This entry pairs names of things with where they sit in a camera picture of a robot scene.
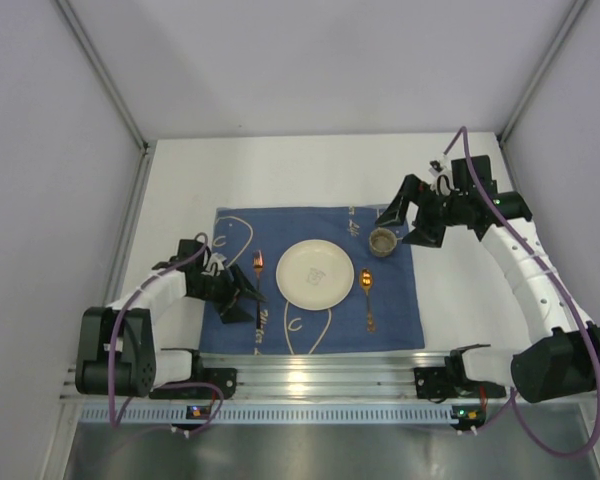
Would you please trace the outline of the copper long-handle fork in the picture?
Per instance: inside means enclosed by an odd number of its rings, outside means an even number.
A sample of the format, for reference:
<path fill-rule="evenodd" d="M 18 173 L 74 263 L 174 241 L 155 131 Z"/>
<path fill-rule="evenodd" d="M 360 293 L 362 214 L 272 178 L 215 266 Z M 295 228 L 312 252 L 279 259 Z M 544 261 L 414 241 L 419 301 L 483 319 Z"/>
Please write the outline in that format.
<path fill-rule="evenodd" d="M 257 250 L 253 253 L 253 270 L 256 275 L 256 289 L 260 290 L 261 286 L 261 273 L 264 269 L 264 257 L 261 250 Z M 256 330 L 261 329 L 261 301 L 256 301 Z"/>

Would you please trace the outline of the speckled ceramic ramekin cup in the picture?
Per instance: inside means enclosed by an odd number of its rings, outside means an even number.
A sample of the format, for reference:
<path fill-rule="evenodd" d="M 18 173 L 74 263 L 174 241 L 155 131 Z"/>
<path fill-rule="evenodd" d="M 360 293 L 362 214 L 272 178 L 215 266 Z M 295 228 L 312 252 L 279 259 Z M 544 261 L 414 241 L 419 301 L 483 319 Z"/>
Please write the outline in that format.
<path fill-rule="evenodd" d="M 395 233 L 386 228 L 376 228 L 369 235 L 369 249 L 373 256 L 386 258 L 396 249 L 398 239 Z"/>

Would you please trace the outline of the cream round plate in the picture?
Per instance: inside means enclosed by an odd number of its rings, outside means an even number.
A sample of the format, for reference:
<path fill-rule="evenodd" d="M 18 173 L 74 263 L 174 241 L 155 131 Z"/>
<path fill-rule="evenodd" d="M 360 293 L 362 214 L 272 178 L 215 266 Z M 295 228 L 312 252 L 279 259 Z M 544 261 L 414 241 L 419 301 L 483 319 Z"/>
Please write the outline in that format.
<path fill-rule="evenodd" d="M 291 305 L 321 311 L 340 304 L 354 283 L 349 255 L 333 242 L 304 240 L 290 246 L 276 266 L 276 284 Z"/>

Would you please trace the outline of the gold ornate-handle spoon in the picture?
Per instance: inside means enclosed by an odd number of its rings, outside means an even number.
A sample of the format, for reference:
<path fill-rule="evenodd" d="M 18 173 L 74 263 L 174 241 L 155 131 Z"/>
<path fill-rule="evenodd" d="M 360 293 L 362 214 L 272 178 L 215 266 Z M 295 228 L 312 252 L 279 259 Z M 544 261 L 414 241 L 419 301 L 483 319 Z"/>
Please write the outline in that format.
<path fill-rule="evenodd" d="M 362 290 L 365 293 L 366 298 L 366 323 L 367 323 L 367 331 L 369 333 L 374 333 L 376 331 L 375 321 L 373 317 L 372 307 L 371 307 L 371 298 L 370 292 L 373 286 L 373 276 L 371 271 L 368 268 L 363 268 L 359 275 L 359 284 Z"/>

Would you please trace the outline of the blue embroidered cloth placemat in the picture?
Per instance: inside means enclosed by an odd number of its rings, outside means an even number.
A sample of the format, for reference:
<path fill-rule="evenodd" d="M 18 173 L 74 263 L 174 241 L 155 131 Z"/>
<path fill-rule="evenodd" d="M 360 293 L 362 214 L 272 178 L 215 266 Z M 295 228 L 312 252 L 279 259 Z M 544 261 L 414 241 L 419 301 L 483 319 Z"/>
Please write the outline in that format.
<path fill-rule="evenodd" d="M 239 305 L 258 322 L 225 324 L 204 309 L 212 354 L 312 355 L 425 346 L 412 253 L 369 240 L 383 206 L 220 209 L 213 252 L 240 267 L 266 300 Z"/>

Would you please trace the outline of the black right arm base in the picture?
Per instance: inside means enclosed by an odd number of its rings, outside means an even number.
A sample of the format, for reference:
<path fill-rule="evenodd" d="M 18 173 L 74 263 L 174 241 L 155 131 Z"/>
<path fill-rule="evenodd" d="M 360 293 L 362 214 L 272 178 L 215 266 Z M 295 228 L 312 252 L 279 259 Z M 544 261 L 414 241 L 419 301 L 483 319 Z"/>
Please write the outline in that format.
<path fill-rule="evenodd" d="M 507 390 L 490 382 L 454 380 L 445 367 L 416 367 L 413 369 L 418 399 L 442 403 L 452 399 L 502 399 Z"/>

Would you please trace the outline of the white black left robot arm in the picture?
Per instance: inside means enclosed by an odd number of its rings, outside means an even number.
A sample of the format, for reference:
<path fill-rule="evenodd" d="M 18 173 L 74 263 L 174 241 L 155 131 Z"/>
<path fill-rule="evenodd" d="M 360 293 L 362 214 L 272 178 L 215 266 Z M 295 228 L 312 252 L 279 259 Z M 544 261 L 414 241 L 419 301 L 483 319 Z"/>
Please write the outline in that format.
<path fill-rule="evenodd" d="M 204 383 L 218 382 L 191 347 L 162 347 L 158 322 L 184 298 L 210 305 L 224 324 L 254 317 L 240 303 L 265 296 L 241 268 L 212 253 L 200 234 L 182 239 L 177 252 L 155 264 L 131 293 L 88 308 L 81 320 L 75 386 L 84 395 L 200 398 Z"/>

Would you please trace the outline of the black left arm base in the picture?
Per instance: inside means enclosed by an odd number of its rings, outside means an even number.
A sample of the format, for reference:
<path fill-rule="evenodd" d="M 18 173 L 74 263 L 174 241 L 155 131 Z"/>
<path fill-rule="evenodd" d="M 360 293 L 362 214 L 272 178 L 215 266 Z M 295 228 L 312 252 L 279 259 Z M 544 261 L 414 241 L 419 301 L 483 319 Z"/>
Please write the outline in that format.
<path fill-rule="evenodd" d="M 169 383 L 154 389 L 152 400 L 211 400 L 220 395 L 210 385 L 216 387 L 224 399 L 230 399 L 236 391 L 238 370 L 235 368 L 204 368 L 200 378 Z"/>

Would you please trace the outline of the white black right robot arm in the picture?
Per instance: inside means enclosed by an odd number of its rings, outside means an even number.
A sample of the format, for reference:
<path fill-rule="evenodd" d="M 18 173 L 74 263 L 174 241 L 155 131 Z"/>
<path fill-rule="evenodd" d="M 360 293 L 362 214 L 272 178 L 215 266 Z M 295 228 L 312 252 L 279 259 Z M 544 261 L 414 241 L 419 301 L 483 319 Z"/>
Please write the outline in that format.
<path fill-rule="evenodd" d="M 456 159 L 450 168 L 433 163 L 427 183 L 405 176 L 379 216 L 378 227 L 401 226 L 410 205 L 417 208 L 406 244 L 441 247 L 447 228 L 464 226 L 501 269 L 527 324 L 522 350 L 475 344 L 450 352 L 445 365 L 456 386 L 492 383 L 514 388 L 529 403 L 596 389 L 600 327 L 576 302 L 566 302 L 552 280 L 557 273 L 544 251 L 532 213 L 516 191 L 499 192 L 488 156 Z"/>

